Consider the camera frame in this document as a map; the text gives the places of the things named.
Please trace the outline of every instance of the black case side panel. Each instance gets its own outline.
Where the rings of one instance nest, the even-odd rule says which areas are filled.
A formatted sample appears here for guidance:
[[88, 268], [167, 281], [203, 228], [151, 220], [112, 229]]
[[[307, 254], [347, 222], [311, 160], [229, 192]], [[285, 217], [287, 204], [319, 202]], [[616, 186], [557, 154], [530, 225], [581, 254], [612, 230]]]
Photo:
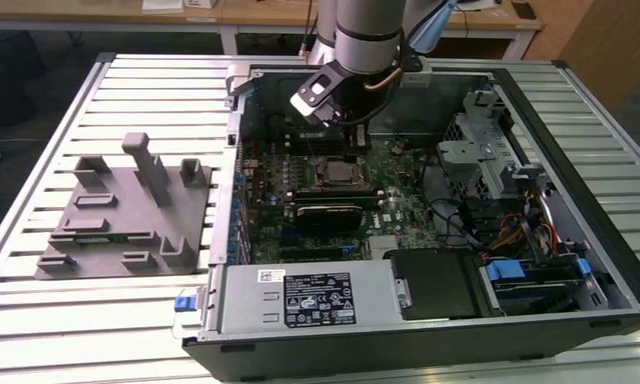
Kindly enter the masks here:
[[225, 382], [258, 381], [551, 357], [636, 326], [640, 316], [511, 323], [410, 332], [185, 340], [185, 350]]

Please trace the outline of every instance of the wooden desk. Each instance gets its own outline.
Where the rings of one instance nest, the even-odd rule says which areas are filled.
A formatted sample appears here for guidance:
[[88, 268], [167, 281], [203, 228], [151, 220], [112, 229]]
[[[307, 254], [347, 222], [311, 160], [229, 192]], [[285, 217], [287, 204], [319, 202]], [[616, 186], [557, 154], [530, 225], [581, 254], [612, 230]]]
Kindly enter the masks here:
[[225, 6], [143, 14], [142, 0], [0, 0], [0, 30], [219, 33]]
[[[223, 0], [222, 34], [227, 52], [235, 54], [238, 33], [303, 34], [307, 24], [307, 0]], [[521, 60], [534, 34], [543, 28], [541, 20], [519, 18], [511, 1], [478, 12], [455, 12], [443, 33], [446, 38], [501, 38], [511, 40], [506, 59]]]
[[550, 21], [526, 53], [565, 60], [590, 92], [617, 110], [640, 83], [640, 0], [530, 0]]
[[[142, 0], [0, 0], [4, 30], [215, 32], [226, 54], [238, 54], [238, 33], [303, 34], [306, 23], [307, 0], [221, 0], [211, 10], [186, 7], [182, 14], [143, 14]], [[518, 18], [505, 0], [501, 7], [467, 12], [467, 24], [457, 12], [445, 37], [509, 39], [505, 58], [522, 59], [542, 27]]]
[[0, 0], [0, 20], [187, 24], [190, 18], [219, 23], [226, 0], [211, 10], [186, 8], [182, 14], [143, 14], [142, 0]]

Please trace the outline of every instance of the warning label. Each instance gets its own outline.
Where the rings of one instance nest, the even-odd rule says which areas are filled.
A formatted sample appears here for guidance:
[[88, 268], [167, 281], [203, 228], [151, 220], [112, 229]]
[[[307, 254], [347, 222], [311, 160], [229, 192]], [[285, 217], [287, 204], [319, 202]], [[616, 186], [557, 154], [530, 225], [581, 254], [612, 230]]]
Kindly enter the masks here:
[[290, 328], [355, 324], [351, 274], [286, 276], [285, 319]]

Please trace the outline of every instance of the aluminum extrusion table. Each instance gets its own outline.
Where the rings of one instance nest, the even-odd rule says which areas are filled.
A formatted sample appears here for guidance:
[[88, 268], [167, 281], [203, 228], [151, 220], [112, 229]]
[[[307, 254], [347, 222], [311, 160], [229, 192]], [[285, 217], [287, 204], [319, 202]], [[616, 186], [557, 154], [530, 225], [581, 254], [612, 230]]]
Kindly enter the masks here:
[[[0, 226], [0, 383], [215, 383], [173, 336], [174, 298], [209, 278], [206, 260], [230, 119], [227, 66], [302, 64], [291, 57], [118, 55], [99, 62]], [[570, 70], [550, 62], [431, 61], [506, 67], [640, 258], [640, 149]], [[120, 142], [146, 131], [163, 163], [214, 167], [201, 272], [191, 276], [34, 280], [78, 180], [79, 156], [130, 165]], [[529, 143], [519, 137], [531, 158]], [[197, 326], [193, 318], [187, 326]], [[640, 382], [640, 331], [596, 340], [555, 358], [295, 380], [374, 382]]]

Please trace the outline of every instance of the blue latch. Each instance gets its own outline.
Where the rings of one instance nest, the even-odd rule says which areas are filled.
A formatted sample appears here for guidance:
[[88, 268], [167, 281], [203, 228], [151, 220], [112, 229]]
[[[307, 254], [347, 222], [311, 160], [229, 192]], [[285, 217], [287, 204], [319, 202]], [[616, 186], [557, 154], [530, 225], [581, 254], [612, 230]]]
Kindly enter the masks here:
[[177, 313], [197, 312], [197, 294], [193, 296], [178, 296], [175, 298], [174, 309]]
[[580, 260], [577, 260], [577, 265], [580, 266], [580, 270], [584, 276], [593, 274], [594, 271], [590, 268], [589, 260], [581, 258]]
[[243, 186], [245, 185], [245, 176], [241, 172], [235, 173], [235, 185]]
[[342, 255], [345, 257], [350, 256], [351, 251], [355, 249], [355, 246], [343, 246], [342, 247]]
[[525, 269], [519, 260], [499, 260], [486, 266], [489, 279], [491, 281], [502, 278], [525, 278]]

